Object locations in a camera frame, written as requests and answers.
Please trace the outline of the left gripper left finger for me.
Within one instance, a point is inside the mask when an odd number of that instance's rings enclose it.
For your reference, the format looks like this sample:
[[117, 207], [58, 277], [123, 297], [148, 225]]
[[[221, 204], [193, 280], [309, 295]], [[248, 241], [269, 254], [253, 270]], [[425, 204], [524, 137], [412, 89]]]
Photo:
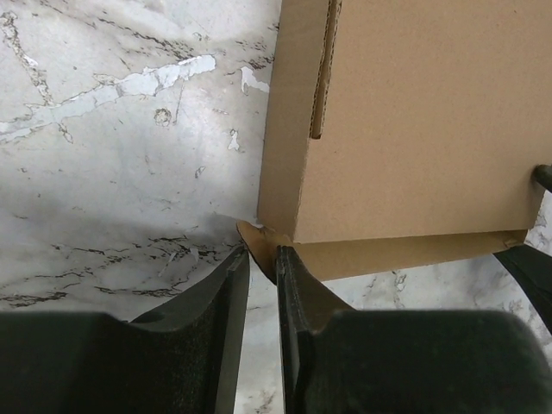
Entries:
[[124, 322], [91, 311], [1, 315], [4, 413], [230, 413], [248, 301], [249, 258]]

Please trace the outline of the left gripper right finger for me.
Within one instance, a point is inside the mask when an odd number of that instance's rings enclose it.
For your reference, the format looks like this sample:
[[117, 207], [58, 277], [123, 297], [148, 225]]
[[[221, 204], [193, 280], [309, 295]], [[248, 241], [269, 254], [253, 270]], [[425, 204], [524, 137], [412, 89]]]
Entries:
[[356, 310], [291, 247], [275, 261], [288, 413], [548, 413], [551, 370], [495, 310]]

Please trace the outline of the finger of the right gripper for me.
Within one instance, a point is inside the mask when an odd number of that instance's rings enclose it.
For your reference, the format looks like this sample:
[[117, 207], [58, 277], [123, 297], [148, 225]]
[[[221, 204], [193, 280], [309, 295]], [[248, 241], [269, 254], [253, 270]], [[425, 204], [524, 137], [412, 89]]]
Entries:
[[534, 169], [534, 180], [545, 190], [552, 190], [552, 166], [536, 166]]
[[551, 331], [551, 256], [531, 246], [520, 245], [495, 253], [494, 257], [521, 286]]

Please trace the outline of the cardboard box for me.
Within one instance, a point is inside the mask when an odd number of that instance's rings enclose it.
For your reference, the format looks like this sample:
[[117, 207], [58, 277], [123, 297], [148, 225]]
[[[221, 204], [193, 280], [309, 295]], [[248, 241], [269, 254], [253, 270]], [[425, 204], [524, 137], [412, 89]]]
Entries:
[[551, 161], [548, 1], [284, 1], [269, 88], [260, 270], [320, 280], [524, 242]]

